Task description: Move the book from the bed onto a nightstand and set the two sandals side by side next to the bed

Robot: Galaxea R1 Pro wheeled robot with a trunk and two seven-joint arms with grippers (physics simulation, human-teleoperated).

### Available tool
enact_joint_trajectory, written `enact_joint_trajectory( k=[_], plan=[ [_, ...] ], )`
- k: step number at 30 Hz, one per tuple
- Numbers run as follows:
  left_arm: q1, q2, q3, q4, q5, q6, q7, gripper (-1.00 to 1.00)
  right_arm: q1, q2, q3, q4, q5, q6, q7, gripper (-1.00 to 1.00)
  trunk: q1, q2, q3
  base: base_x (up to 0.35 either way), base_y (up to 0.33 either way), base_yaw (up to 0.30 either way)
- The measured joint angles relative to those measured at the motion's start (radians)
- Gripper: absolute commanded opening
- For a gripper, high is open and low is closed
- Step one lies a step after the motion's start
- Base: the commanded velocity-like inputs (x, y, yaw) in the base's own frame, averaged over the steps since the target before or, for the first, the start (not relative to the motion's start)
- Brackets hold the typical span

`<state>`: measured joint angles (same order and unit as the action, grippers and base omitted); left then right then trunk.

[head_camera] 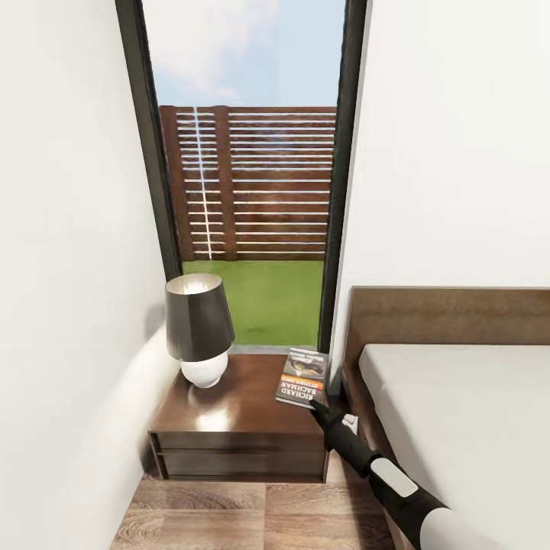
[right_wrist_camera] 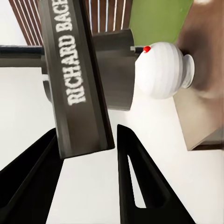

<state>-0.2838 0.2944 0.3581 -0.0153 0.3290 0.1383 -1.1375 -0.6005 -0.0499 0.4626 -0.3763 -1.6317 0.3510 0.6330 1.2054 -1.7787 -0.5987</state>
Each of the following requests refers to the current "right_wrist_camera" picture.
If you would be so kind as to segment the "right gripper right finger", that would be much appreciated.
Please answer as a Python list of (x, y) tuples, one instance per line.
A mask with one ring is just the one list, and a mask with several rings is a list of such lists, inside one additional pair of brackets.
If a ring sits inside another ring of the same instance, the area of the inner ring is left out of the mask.
[[(135, 132), (117, 125), (120, 224), (196, 224)], [(146, 208), (135, 205), (130, 157)]]

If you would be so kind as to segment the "hardback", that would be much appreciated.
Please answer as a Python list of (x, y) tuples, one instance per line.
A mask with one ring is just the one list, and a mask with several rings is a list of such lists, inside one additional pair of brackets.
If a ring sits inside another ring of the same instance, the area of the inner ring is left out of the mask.
[(37, 0), (60, 159), (115, 149), (85, 0)]

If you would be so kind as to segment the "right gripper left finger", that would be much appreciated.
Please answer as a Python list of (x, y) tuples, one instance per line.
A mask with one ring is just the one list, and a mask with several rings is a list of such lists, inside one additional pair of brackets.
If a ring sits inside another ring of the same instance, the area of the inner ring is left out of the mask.
[(56, 128), (0, 171), (0, 224), (46, 224), (64, 160)]

